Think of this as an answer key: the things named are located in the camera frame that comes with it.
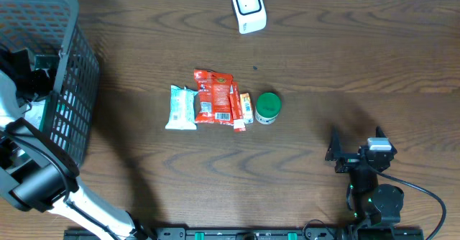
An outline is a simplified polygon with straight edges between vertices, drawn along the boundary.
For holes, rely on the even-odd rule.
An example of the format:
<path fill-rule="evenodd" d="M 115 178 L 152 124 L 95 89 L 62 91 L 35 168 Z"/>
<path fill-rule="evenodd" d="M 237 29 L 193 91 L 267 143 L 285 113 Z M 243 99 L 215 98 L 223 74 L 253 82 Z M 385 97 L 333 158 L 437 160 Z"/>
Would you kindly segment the green lid seasoning jar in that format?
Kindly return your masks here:
<path fill-rule="evenodd" d="M 261 124 L 272 124 L 280 113 L 282 102 L 275 93 L 263 93 L 255 107 L 255 119 Z"/>

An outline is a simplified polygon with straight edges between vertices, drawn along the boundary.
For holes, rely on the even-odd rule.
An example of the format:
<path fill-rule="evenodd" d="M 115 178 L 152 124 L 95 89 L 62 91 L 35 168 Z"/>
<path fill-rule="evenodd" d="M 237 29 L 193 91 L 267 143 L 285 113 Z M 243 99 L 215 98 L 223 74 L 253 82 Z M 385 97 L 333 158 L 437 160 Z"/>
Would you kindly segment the orange snack packet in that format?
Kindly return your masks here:
<path fill-rule="evenodd" d="M 254 121 L 254 114 L 250 95 L 248 93 L 242 93 L 240 95 L 240 101 L 244 123 L 252 124 Z"/>

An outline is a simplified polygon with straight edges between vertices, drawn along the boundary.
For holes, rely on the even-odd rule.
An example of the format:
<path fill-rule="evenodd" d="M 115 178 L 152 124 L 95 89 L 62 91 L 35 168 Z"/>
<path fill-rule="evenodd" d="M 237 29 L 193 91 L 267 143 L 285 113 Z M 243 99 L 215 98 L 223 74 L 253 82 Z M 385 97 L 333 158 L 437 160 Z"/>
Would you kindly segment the red stick sachet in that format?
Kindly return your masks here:
<path fill-rule="evenodd" d="M 229 94 L 231 113 L 233 116 L 233 128 L 235 132 L 242 132 L 246 130 L 244 123 L 244 116 L 242 114 L 242 106 L 240 102 L 240 96 L 238 91 L 237 82 L 231 84 L 231 92 Z"/>

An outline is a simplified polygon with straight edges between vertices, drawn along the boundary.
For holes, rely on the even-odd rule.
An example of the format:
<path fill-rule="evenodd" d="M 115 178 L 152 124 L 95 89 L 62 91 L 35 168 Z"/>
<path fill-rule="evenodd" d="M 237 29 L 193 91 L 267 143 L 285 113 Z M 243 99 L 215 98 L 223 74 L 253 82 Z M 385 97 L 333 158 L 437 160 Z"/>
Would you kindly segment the red snack packet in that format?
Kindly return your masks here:
<path fill-rule="evenodd" d="M 195 70 L 194 78 L 200 101 L 200 111 L 195 123 L 232 125 L 234 122 L 229 95 L 233 75 L 211 70 Z"/>

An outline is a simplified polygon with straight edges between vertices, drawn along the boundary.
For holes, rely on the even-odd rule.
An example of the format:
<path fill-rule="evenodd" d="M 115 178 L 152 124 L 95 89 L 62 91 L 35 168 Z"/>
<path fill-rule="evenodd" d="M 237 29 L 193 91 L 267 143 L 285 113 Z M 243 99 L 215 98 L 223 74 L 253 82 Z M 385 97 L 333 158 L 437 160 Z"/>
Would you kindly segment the teal white snack packet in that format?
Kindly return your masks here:
<path fill-rule="evenodd" d="M 170 116 L 166 129 L 196 130 L 194 100 L 197 91 L 171 85 Z"/>

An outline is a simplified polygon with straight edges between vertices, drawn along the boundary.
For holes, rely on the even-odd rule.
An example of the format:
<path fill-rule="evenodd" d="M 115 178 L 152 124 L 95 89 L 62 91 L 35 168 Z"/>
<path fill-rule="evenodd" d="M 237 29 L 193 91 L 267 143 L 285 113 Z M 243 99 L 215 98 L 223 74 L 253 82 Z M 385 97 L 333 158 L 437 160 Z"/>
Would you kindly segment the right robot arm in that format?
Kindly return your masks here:
<path fill-rule="evenodd" d="M 336 173 L 349 175 L 346 193 L 348 209 L 354 222 L 336 232 L 336 239 L 395 239 L 395 224 L 400 222 L 404 192 L 401 188 L 380 184 L 378 174 L 390 167 L 397 150 L 377 127 L 376 135 L 356 152 L 342 149 L 339 133 L 334 129 L 325 156 L 335 162 Z"/>

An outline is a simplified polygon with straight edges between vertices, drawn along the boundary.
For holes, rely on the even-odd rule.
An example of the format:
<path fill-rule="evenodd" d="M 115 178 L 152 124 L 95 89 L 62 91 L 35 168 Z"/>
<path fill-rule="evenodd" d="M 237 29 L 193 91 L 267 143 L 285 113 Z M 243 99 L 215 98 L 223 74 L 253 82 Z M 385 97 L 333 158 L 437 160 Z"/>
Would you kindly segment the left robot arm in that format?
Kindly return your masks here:
<path fill-rule="evenodd" d="M 138 220 L 87 188 L 74 160 L 25 119 L 21 104 L 50 94 L 54 73 L 32 69 L 29 51 L 1 51 L 1 196 L 21 211 L 66 217 L 100 239 L 156 239 Z"/>

